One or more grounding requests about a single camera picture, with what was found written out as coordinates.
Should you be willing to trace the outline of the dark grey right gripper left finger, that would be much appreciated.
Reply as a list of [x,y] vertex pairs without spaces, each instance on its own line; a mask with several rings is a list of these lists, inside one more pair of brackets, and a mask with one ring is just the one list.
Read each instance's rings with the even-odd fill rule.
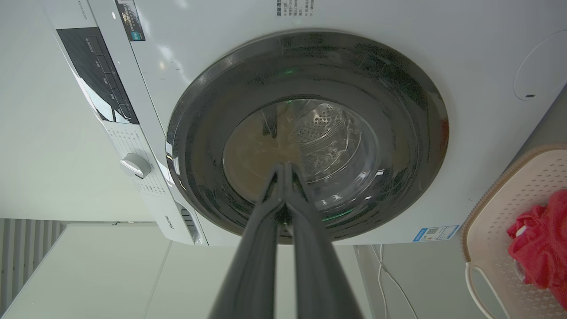
[[273,319],[279,211],[285,167],[277,164],[247,222],[208,319]]

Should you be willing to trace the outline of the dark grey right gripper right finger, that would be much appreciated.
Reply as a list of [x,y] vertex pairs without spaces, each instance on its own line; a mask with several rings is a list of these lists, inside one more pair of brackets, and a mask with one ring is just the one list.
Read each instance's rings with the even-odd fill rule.
[[298,319],[363,319],[299,167],[285,164],[285,205],[295,248]]

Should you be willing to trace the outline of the beige perforated laundry basket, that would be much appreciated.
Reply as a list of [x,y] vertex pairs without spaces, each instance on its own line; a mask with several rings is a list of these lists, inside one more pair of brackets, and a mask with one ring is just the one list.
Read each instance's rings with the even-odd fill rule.
[[518,263],[509,256],[507,229],[534,205],[567,189],[567,144],[549,144],[525,153],[494,182],[466,218],[460,231],[466,287],[486,319],[497,319],[474,285],[477,271],[507,319],[567,319],[548,290],[525,285]]

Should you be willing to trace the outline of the blue energy label sticker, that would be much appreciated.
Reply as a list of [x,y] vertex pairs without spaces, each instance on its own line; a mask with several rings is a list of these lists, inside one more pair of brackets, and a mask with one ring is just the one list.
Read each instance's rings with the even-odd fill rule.
[[459,227],[460,226],[442,226],[422,228],[413,239],[413,242],[449,240]]

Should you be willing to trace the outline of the white cabinet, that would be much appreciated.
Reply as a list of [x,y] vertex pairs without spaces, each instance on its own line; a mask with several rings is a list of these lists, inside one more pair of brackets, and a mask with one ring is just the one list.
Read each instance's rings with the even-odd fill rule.
[[235,247],[157,226],[69,226],[3,319],[207,319]]

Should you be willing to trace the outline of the silver washing machine control knob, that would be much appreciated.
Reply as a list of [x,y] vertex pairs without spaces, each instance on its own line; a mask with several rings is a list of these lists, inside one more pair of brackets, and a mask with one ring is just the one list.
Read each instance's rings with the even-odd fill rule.
[[119,162],[121,169],[127,175],[136,176],[139,179],[144,179],[152,171],[150,163],[135,153],[126,154]]

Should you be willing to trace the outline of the dark round washing machine door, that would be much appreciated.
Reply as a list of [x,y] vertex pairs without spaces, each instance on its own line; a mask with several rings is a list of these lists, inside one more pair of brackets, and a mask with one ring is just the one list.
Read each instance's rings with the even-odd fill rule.
[[447,153],[428,75],[357,35],[282,32],[208,66],[168,125],[168,169],[214,226],[242,235],[278,163],[294,164],[330,238],[386,224],[423,196]]

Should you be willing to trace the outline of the red garment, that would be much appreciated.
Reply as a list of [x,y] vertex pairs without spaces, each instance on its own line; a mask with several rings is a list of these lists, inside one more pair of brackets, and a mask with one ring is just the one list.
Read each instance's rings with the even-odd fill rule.
[[567,311],[567,190],[522,213],[507,234],[508,253],[522,267],[523,283],[549,290]]

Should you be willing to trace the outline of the grey slatted radiator panel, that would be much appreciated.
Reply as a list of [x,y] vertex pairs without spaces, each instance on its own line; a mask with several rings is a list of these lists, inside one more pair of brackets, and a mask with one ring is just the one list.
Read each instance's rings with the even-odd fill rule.
[[59,221],[0,218],[0,317],[64,229]]

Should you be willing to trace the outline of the white front-load washing machine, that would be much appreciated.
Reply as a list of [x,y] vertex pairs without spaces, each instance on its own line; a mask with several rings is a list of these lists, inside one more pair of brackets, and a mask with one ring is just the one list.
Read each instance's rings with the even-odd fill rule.
[[427,191],[386,224],[337,245],[413,242],[461,226],[567,84],[567,0],[40,0],[68,65],[166,238],[236,246],[177,190],[166,137],[176,103],[211,64],[284,32],[357,35],[405,55],[433,81],[447,152]]

